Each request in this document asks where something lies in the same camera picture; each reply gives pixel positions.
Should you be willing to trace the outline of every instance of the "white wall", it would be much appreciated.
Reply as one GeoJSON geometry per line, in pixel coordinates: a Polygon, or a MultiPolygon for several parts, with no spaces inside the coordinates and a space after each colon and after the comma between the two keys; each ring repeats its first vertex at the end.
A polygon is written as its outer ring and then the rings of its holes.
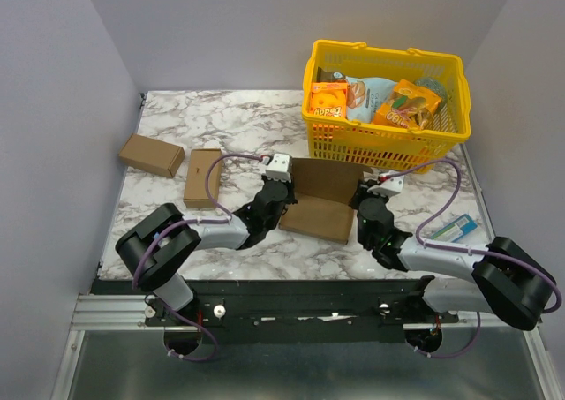
{"type": "Polygon", "coordinates": [[[144,89],[301,88],[320,38],[471,60],[506,0],[93,0],[144,89]]]}
{"type": "Polygon", "coordinates": [[[0,398],[47,399],[139,95],[90,0],[0,0],[0,398]]]}
{"type": "MultiPolygon", "coordinates": [[[[565,1],[508,0],[468,66],[471,159],[496,232],[565,283],[565,1]]],[[[565,312],[544,332],[565,387],[565,312]]]]}

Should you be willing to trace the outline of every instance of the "white marble surface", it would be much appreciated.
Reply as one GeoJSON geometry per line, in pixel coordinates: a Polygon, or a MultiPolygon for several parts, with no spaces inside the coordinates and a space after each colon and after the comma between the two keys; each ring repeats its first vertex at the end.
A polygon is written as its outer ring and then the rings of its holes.
{"type": "MultiPolygon", "coordinates": [[[[131,279],[114,251],[116,241],[164,202],[173,202],[186,213],[219,215],[215,211],[187,210],[182,198],[190,151],[193,148],[221,148],[224,152],[270,154],[282,152],[307,157],[305,123],[300,116],[301,91],[189,91],[151,92],[147,97],[138,133],[178,144],[187,157],[173,179],[128,168],[119,205],[110,229],[101,279],[131,279]]],[[[463,185],[454,204],[436,222],[438,230],[455,217],[468,213],[479,228],[465,243],[485,243],[487,235],[462,153],[456,147],[450,158],[463,166],[463,185]]],[[[262,166],[256,162],[230,161],[224,165],[220,202],[236,209],[250,201],[261,188],[262,166]]],[[[390,200],[395,224],[401,230],[415,230],[438,210],[455,186],[455,172],[437,165],[425,175],[406,177],[403,193],[390,200]]],[[[408,274],[381,267],[356,241],[354,223],[350,242],[338,245],[282,230],[271,231],[267,239],[244,251],[207,250],[191,254],[180,274],[188,279],[359,279],[403,278],[408,274]]]]}

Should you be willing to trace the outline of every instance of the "orange snack package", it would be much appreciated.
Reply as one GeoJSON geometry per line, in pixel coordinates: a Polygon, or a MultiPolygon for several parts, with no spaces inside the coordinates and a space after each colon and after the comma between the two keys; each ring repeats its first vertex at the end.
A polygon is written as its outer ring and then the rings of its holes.
{"type": "Polygon", "coordinates": [[[345,118],[347,82],[315,82],[310,92],[310,113],[345,118]]]}
{"type": "Polygon", "coordinates": [[[432,90],[401,79],[389,98],[375,113],[373,123],[407,129],[424,129],[440,102],[441,98],[432,90]]]}

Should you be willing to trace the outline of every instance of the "yellow plastic basket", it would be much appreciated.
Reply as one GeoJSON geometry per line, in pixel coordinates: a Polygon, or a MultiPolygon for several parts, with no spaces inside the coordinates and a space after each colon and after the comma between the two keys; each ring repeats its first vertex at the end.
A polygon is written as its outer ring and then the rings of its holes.
{"type": "MultiPolygon", "coordinates": [[[[302,117],[306,121],[311,157],[406,170],[445,156],[455,144],[471,136],[469,84],[463,75],[461,58],[451,54],[376,49],[367,47],[365,42],[318,40],[306,65],[303,89],[302,117]],[[315,116],[309,112],[309,94],[318,67],[356,78],[415,80],[431,76],[447,89],[448,104],[423,131],[315,116]]],[[[430,168],[427,166],[418,173],[430,168]]]]}

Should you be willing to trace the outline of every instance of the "cardboard box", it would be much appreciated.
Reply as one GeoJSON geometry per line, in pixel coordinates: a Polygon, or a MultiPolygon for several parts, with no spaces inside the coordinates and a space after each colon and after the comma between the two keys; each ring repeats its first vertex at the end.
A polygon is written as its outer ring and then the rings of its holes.
{"type": "MultiPolygon", "coordinates": [[[[215,205],[206,196],[204,182],[210,166],[218,157],[222,155],[222,150],[194,149],[188,162],[188,173],[186,174],[185,195],[183,200],[188,208],[215,208],[215,205]]],[[[218,200],[220,193],[220,176],[222,175],[223,163],[215,165],[210,174],[210,192],[218,200]]]]}
{"type": "Polygon", "coordinates": [[[180,146],[134,133],[118,156],[135,169],[161,177],[174,177],[185,158],[185,151],[180,146]]]}
{"type": "Polygon", "coordinates": [[[298,204],[289,206],[280,228],[347,244],[355,211],[349,202],[367,166],[321,159],[292,159],[298,204]]]}

